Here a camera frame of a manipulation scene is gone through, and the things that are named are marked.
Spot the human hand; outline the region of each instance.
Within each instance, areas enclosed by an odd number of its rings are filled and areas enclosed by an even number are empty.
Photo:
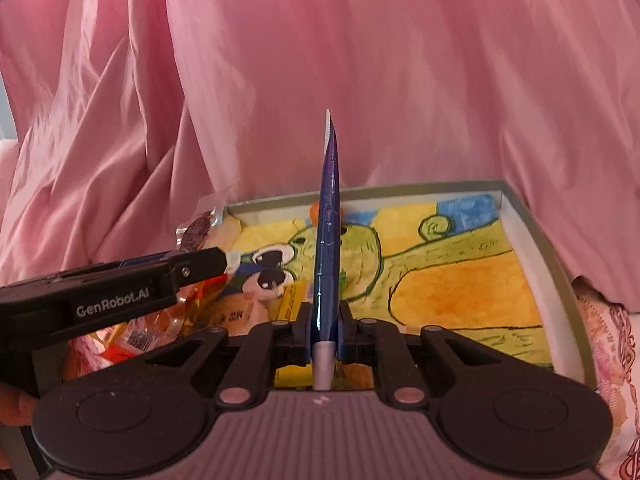
[[[38,401],[25,392],[0,383],[0,424],[6,426],[28,426]],[[11,469],[9,459],[0,449],[0,470]]]

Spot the blue paint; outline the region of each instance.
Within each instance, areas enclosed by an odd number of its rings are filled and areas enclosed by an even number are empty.
[[[222,292],[220,292],[220,294],[216,298],[217,301],[227,296],[231,296],[232,294],[238,294],[242,292],[242,286],[244,285],[244,282],[246,280],[248,280],[254,274],[262,272],[263,270],[268,268],[259,264],[254,264],[251,259],[252,255],[253,253],[242,255],[238,270],[236,270],[236,273],[231,277],[229,283],[226,284],[226,287],[222,289]]]
[[[438,202],[436,211],[453,220],[453,230],[449,236],[478,229],[498,218],[494,199],[488,194]]]
[[[344,222],[347,224],[371,225],[377,211],[350,211],[344,214]]]

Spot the snack wrapper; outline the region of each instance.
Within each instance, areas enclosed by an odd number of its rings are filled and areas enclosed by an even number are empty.
[[[166,256],[219,247],[227,253],[228,272],[233,273],[239,255],[235,258],[232,248],[240,231],[240,221],[226,214],[215,196],[204,197],[190,222],[176,229],[176,247]],[[200,309],[217,298],[227,281],[225,275],[190,285],[179,291],[174,306],[71,341],[63,379],[81,377],[189,335],[203,325]]]
[[[200,312],[203,328],[221,326],[230,336],[247,335],[258,323],[269,320],[269,312],[254,292],[230,294]]]

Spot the barcode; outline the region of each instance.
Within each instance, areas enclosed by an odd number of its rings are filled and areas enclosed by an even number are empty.
[[[127,337],[127,344],[133,346],[133,348],[146,352],[154,342],[154,337],[147,332],[132,332]]]

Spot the pink fabric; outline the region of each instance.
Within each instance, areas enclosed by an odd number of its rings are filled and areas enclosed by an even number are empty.
[[[199,196],[507,179],[640,310],[640,0],[3,0],[0,282],[169,248]]]

